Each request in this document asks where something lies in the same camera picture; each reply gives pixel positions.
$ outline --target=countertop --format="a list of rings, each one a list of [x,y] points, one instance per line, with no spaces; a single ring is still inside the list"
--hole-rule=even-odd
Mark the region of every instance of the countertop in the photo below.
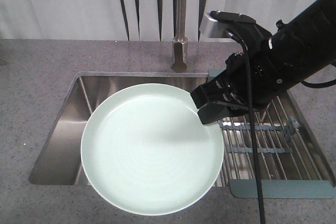
[[[223,68],[234,43],[189,43],[188,72]],[[28,182],[74,76],[82,71],[172,72],[171,43],[0,40],[0,223],[258,223],[256,199],[213,187],[175,214],[144,217],[108,204],[90,186]],[[310,80],[336,78],[326,67]],[[336,88],[291,92],[336,173]],[[334,223],[336,199],[266,199],[267,223]]]

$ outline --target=faucet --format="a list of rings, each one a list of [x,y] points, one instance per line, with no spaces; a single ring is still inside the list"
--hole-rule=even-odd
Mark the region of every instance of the faucet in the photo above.
[[[175,72],[185,72],[188,50],[188,38],[185,37],[186,0],[177,0],[176,2],[176,34],[173,38],[172,69]]]

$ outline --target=sink basin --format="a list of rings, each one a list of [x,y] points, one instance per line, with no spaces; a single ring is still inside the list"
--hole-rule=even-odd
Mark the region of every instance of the sink basin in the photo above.
[[[206,81],[203,73],[95,73],[83,74],[58,115],[55,128],[30,174],[32,184],[87,185],[81,168],[80,141],[92,112],[106,98],[124,88],[143,83],[169,84],[191,92]]]
[[[41,185],[88,185],[81,166],[80,141],[90,115],[100,103],[119,90],[143,83],[169,84],[191,92],[206,82],[207,77],[207,73],[79,75],[71,85],[29,181]],[[331,185],[335,186],[336,181],[330,166],[289,93],[274,98],[266,109],[256,112],[255,117],[262,179],[285,183],[300,181],[303,191],[310,190],[306,190],[305,185],[311,188],[307,181],[328,182],[329,191],[334,191]],[[231,186],[237,180],[245,183],[255,178],[248,121],[248,116],[218,121],[223,130],[225,151],[214,186]]]

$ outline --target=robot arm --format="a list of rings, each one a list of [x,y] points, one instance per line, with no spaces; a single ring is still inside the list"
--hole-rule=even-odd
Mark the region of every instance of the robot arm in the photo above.
[[[232,38],[244,52],[230,55],[226,70],[191,92],[203,124],[248,113],[246,54],[255,110],[336,60],[336,0],[316,0],[277,27],[272,35],[246,15],[212,11],[204,16],[202,34]]]

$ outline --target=curtain fold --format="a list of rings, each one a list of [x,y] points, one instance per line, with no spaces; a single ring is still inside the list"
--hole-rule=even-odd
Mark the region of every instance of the curtain fold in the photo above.
[[[187,0],[185,35],[199,35],[204,12],[249,15],[274,33],[315,0]],[[171,41],[173,0],[0,0],[0,38]]]

